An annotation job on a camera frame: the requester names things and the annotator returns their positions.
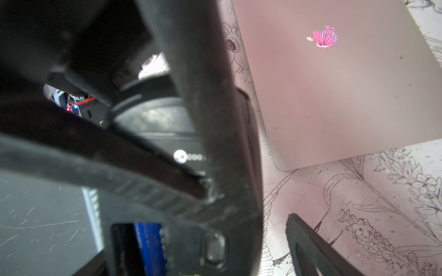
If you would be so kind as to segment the silver laptop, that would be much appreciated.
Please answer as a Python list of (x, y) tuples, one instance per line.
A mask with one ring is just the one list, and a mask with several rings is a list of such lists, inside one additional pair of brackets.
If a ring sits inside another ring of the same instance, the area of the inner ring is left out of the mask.
[(442, 136), (440, 1), (234, 1), (280, 170)]

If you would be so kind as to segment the black wireless mouse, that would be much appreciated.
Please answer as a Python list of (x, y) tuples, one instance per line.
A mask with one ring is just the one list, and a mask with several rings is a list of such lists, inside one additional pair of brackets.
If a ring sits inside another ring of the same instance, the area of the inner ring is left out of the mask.
[(196, 132), (183, 99), (168, 74), (134, 80), (122, 87), (122, 95), (111, 109), (111, 128), (146, 148), (159, 151), (187, 173), (195, 184), (179, 182), (174, 189), (194, 195), (209, 178), (207, 153)]

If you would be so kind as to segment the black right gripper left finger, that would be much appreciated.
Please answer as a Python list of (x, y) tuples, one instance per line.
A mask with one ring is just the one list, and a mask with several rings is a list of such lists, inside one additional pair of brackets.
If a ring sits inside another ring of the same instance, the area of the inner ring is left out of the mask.
[[(209, 163), (196, 178), (111, 128), (122, 87), (168, 74)], [(255, 276), (258, 127), (216, 1), (1, 2), (1, 272)]]

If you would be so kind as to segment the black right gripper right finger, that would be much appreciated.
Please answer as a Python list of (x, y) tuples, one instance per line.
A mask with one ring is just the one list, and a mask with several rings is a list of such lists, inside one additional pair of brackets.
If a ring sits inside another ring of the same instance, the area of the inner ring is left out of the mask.
[(286, 237), (297, 276), (361, 276), (298, 215), (289, 215)]

